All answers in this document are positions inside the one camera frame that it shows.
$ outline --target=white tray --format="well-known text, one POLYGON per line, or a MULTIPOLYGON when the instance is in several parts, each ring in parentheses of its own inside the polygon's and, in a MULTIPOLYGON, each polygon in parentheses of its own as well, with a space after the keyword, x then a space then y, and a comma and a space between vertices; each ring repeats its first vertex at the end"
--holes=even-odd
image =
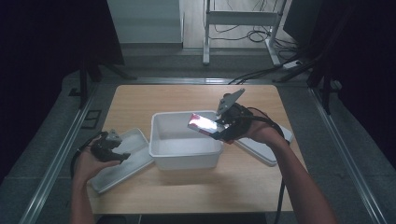
MULTIPOLYGON (((279 126, 285 135, 285 139, 291 142, 291 139, 293 138, 291 131, 282 127, 281 125, 279 126)), ((263 163, 269 166, 275 166, 277 164, 274 152, 267 145, 255 142, 249 138, 241 138, 235 141, 235 143, 263 163)))
POLYGON ((121 181, 154 162, 154 159, 149 155, 149 142, 139 129, 132 129, 120 137, 122 143, 119 147, 114 148, 113 152, 120 154, 129 152, 131 156, 120 165, 105 168, 91 179, 92 187, 98 193, 103 193, 113 188, 121 181))

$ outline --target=gray floor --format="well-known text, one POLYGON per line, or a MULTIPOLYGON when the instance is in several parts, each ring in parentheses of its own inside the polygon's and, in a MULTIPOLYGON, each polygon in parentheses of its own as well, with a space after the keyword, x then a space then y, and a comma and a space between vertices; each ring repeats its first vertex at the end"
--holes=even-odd
MULTIPOLYGON (((102 110, 102 115, 94 129, 79 129, 78 135, 67 153, 67 158, 48 198, 41 198, 42 209, 36 213, 36 223, 67 223, 70 212, 70 177, 69 163, 74 148, 82 145, 89 137, 101 130, 106 118, 115 89, 119 85, 144 83, 173 84, 227 84, 235 77, 252 71, 271 67, 271 61, 265 52, 258 51, 217 51, 213 54, 209 66, 202 65, 201 51, 183 50, 171 46, 143 46, 130 48, 124 46, 126 66, 123 71, 139 77, 137 81, 125 80, 102 67, 104 79, 98 83, 93 95, 90 110, 102 110)), ((272 79, 287 74, 279 70, 273 74, 252 80, 246 84, 273 84, 272 79)), ((312 96, 304 81, 309 74, 301 74, 285 84, 276 84, 279 94, 288 113, 295 137, 309 173, 329 198, 340 223, 375 223, 370 217, 356 183, 344 164, 328 128, 323 121, 312 96)), ((49 169, 58 148, 78 114, 79 98, 69 96, 69 92, 79 87, 78 74, 71 74, 64 79, 63 91, 56 105, 38 130, 35 138, 21 155, 18 162, 6 177, 0 188, 0 214, 2 223, 17 223, 35 195, 35 191, 49 169)), ((331 97, 332 119, 355 162, 367 186, 378 202, 383 216, 388 223, 396 223, 396 173, 382 155, 374 141, 360 126, 355 118, 337 99, 336 93, 331 97)), ((82 126, 92 125, 84 121, 82 126)), ((234 218, 234 223, 263 223, 262 214, 242 214, 244 217, 234 218)), ((268 223, 275 218, 274 213, 265 213, 268 223)), ((155 216, 128 216, 129 223, 158 223, 155 216)), ((188 219, 178 217, 162 218, 161 223, 188 219)), ((296 223, 292 212, 282 213, 280 223, 296 223)))

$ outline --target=white plastic bin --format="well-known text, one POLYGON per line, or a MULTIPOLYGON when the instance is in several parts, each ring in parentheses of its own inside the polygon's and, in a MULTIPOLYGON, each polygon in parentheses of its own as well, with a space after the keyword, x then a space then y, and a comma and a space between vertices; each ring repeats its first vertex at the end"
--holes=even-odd
POLYGON ((192 113, 208 119, 215 111, 164 112, 153 115, 149 154, 161 170, 215 167, 223 150, 222 142, 187 127, 192 113))

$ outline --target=metal frame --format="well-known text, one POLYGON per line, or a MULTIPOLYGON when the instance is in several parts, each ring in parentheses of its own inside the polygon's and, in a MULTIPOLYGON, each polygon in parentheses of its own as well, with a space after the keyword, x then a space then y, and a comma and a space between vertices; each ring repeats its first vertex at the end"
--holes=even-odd
POLYGON ((287 0, 283 0, 282 7, 278 12, 238 12, 238 11, 211 11, 210 0, 206 0, 206 18, 205 18, 205 40, 204 40, 204 58, 203 63, 209 64, 210 55, 210 40, 209 40, 209 26, 210 25, 260 25, 272 26, 271 36, 265 39, 265 45, 270 53, 274 66, 280 66, 280 61, 277 58, 274 50, 274 43, 276 33, 279 28, 280 20, 283 16, 287 0))

